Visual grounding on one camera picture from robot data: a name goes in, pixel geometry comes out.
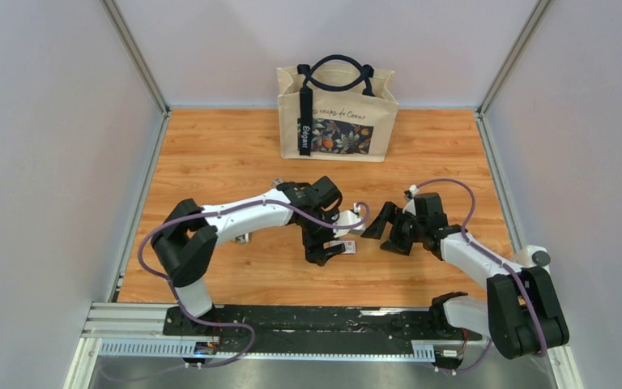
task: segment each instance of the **tote bag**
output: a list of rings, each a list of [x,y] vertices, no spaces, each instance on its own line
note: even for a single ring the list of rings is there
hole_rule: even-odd
[[[282,157],[382,162],[399,108],[393,77],[339,54],[279,68]]]

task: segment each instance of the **wooden tabletop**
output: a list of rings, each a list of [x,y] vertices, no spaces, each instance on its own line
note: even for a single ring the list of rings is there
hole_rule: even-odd
[[[385,162],[361,163],[281,159],[275,110],[179,109],[168,124],[118,301],[174,301],[165,281],[139,266],[136,250],[179,201],[229,203],[269,190],[277,177],[313,183],[323,175],[342,191],[342,209],[365,201],[373,217],[385,201],[403,206],[403,191],[411,184],[460,179],[478,203],[469,230],[497,253],[512,254],[471,111],[401,110]],[[438,183],[428,191],[440,193],[450,223],[462,222],[470,206],[464,189]],[[324,267],[305,261],[296,225],[257,231],[244,245],[227,242],[213,254],[206,274],[209,293],[220,304],[315,306],[429,306],[452,291],[485,296],[470,278],[420,245],[405,257],[380,250],[377,240],[350,238],[356,239],[357,253],[337,255]],[[160,269],[151,248],[144,255]]]

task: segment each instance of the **white wall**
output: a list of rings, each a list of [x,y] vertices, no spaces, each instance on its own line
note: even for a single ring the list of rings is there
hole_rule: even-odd
[[[98,1],[0,1],[0,388],[61,387],[160,115]]]
[[[275,105],[275,68],[342,53],[405,106],[479,105],[535,0],[118,0],[171,105]]]
[[[586,387],[622,387],[622,2],[557,0],[488,115]]]

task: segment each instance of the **bag handle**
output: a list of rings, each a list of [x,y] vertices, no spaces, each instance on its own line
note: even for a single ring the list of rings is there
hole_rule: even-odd
[[[321,65],[329,61],[349,62],[360,72],[359,77],[357,77],[354,81],[351,81],[347,85],[342,85],[342,86],[328,85],[326,83],[322,83],[318,81],[317,79],[313,77],[313,73]],[[320,88],[324,91],[345,92],[345,91],[352,89],[356,85],[359,85],[360,83],[366,83],[366,89],[364,89],[362,94],[365,96],[375,97],[375,95],[373,95],[373,86],[371,85],[371,80],[370,80],[370,78],[373,77],[373,67],[370,65],[361,66],[361,64],[358,63],[354,58],[348,57],[346,55],[332,54],[318,61],[316,65],[313,65],[313,67],[309,67],[309,65],[306,65],[306,64],[300,64],[300,65],[297,65],[296,70],[302,75],[304,75],[305,77],[304,83],[302,84],[302,88],[307,88],[306,84],[309,81],[311,81],[313,85],[315,85],[317,88]]]

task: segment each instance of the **gray floor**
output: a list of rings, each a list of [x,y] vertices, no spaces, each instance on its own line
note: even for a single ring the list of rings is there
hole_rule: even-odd
[[[472,363],[481,347],[470,346],[464,365]],[[408,362],[329,362],[329,361],[261,361],[241,360],[214,369],[179,369],[142,382],[115,383],[99,376],[99,366],[114,378],[137,378],[153,374],[181,360],[161,357],[100,357],[90,388],[478,388],[545,389],[555,388],[547,358],[524,357],[505,360],[496,350],[468,374],[456,377],[435,373],[425,364]]]

